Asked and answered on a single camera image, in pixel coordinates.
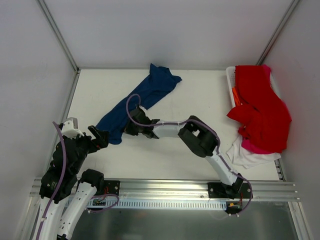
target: gray floor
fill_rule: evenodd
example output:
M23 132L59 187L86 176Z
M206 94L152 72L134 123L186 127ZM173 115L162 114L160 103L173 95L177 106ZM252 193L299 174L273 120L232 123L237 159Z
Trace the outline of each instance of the gray floor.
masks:
M111 209L84 212L74 240L297 240L283 202L253 202L240 217L207 210Z

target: gray wall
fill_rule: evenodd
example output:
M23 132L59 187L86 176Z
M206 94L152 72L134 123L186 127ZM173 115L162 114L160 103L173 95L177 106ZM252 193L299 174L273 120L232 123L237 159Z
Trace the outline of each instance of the gray wall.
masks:
M283 154L313 235L320 235L320 1L302 0L266 60L292 116Z
M0 1L0 239L15 239L74 72L35 0Z
M80 67L256 64L291 0L46 0Z

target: white cloth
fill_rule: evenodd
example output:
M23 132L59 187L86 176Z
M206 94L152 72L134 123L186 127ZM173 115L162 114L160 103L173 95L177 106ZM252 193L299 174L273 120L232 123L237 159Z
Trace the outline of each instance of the white cloth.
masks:
M234 141L232 147L226 152L234 165L244 166L246 169L277 160L281 155L277 152L271 154L257 154L241 146L241 135Z

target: table surface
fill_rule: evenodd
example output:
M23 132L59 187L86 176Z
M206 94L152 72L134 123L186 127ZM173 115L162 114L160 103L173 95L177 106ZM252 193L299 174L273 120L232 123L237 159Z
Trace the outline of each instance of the table surface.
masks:
M150 119L178 121L195 115L212 127L221 139L225 154L238 136L239 124L226 115L231 100L225 71L172 70L182 81L166 97L147 111ZM126 97L149 70L81 70L68 116L78 119L81 131L96 125ZM143 135L122 135L122 143L89 154L79 175L86 169L104 173L105 178L218 180L211 165L194 155L179 138L148 139ZM274 162L250 169L234 166L249 180L278 181Z

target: blue cloth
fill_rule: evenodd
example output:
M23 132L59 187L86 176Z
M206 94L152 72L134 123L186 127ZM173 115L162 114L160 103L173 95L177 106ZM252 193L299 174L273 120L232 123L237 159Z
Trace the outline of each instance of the blue cloth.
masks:
M150 64L149 75L121 102L119 102L109 113L107 113L96 125L102 131L109 131L109 143L120 144L124 128L129 120L126 112L126 102L132 94L139 94L141 106L151 108L164 96L175 89L177 83L182 79L171 74L169 68ZM138 97L133 97L129 102L129 111L139 104Z

